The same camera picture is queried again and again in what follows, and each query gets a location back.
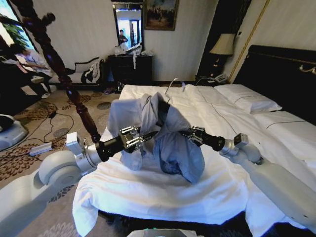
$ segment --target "gray shirt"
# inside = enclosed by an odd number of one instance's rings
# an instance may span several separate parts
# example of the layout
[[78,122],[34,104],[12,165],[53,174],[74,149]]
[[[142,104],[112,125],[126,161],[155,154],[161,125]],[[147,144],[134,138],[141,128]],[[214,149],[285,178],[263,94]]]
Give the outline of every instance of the gray shirt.
[[191,125],[173,106],[164,116],[163,126],[156,125],[161,119],[158,117],[159,101],[163,101],[163,97],[156,93],[154,96],[145,94],[141,99],[115,100],[111,104],[108,130],[113,136],[118,136],[119,130],[128,126],[140,126],[140,135],[159,131],[142,149],[131,154],[122,151],[121,162],[132,170],[139,170],[144,156],[157,158],[164,172],[182,174],[196,183],[205,166],[201,149],[178,133]]

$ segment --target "patterned carpet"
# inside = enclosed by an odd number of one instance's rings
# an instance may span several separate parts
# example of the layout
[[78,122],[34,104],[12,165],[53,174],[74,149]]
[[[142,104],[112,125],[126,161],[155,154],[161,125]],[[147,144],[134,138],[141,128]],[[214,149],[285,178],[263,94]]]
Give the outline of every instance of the patterned carpet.
[[[103,133],[109,116],[110,105],[119,95],[104,95],[101,92],[80,91],[81,99],[96,122],[98,131]],[[54,118],[48,116],[56,111]],[[66,134],[78,131],[91,143],[91,138],[83,128],[75,106],[68,99],[66,93],[57,90],[52,95],[28,107],[15,118],[27,129],[29,134],[25,141],[13,149],[0,152],[0,188],[12,180],[28,175],[35,171],[46,156],[55,151],[66,149],[64,142]],[[36,157],[27,155],[31,147],[52,142],[53,151]],[[66,187],[53,197],[44,213],[24,229],[20,237],[76,237],[79,236],[72,218],[72,202],[76,186]],[[126,236],[116,229],[115,225],[107,225],[105,219],[98,218],[95,228],[88,236],[122,237]]]

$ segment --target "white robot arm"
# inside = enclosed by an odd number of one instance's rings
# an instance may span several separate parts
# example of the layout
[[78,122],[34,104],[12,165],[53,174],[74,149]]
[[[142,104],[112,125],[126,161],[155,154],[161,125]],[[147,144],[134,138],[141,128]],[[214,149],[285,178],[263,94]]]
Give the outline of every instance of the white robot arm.
[[[139,129],[121,129],[118,137],[107,142],[86,146],[77,133],[67,135],[70,151],[60,151],[46,157],[34,173],[20,177],[0,190],[0,236],[15,236],[36,219],[49,200],[66,186],[95,170],[98,163],[115,153],[133,152],[157,132],[135,137]],[[294,221],[316,233],[316,193],[278,164],[261,157],[259,150],[248,144],[245,134],[234,140],[211,136],[204,128],[181,131],[196,145],[206,144],[230,161],[240,164],[254,184],[281,211]]]
[[192,127],[180,132],[197,146],[206,144],[231,162],[240,164],[253,183],[288,217],[316,234],[316,193],[281,165],[263,158],[248,143],[248,136],[238,134],[234,140],[211,136],[204,128]]

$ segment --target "picture frame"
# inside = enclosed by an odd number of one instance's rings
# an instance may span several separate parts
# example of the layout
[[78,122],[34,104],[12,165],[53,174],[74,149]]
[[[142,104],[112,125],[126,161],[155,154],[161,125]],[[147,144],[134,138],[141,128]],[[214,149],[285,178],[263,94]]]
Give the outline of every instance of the picture frame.
[[174,31],[179,0],[145,0],[145,30]]

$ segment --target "carved bedpost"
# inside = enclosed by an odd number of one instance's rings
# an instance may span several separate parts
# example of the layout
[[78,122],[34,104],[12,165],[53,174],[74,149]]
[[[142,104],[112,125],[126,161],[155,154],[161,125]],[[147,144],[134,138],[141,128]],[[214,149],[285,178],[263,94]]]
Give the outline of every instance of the carved bedpost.
[[56,72],[59,81],[65,86],[66,93],[69,99],[75,104],[77,113],[80,115],[84,127],[90,133],[92,141],[99,141],[101,136],[97,131],[97,127],[87,107],[82,104],[78,91],[73,88],[71,79],[66,74],[64,62],[51,45],[50,38],[46,33],[46,26],[55,20],[54,14],[48,13],[42,19],[39,19],[33,8],[32,0],[11,0],[11,2],[19,9],[19,12],[23,16],[22,22],[24,26],[32,32],[35,40],[43,50],[47,63]]

